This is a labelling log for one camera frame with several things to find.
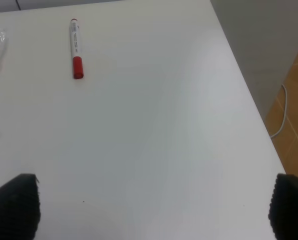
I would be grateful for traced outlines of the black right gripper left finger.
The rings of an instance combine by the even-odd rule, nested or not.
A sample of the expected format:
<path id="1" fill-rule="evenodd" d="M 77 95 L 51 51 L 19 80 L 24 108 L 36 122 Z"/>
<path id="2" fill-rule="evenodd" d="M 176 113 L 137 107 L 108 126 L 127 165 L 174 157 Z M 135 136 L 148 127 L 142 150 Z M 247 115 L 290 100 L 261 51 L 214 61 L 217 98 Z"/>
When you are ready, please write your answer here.
<path id="1" fill-rule="evenodd" d="M 0 187 L 0 240 L 33 240 L 41 220 L 38 179 L 22 173 Z"/>

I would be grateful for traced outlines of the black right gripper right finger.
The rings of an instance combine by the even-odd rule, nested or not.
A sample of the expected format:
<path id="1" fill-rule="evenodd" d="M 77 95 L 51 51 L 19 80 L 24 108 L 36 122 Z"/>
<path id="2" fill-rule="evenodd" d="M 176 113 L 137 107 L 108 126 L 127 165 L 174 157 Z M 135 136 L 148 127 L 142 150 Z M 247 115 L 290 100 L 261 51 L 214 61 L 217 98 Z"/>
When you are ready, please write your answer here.
<path id="1" fill-rule="evenodd" d="M 298 177 L 276 177 L 268 219 L 277 240 L 298 240 Z"/>

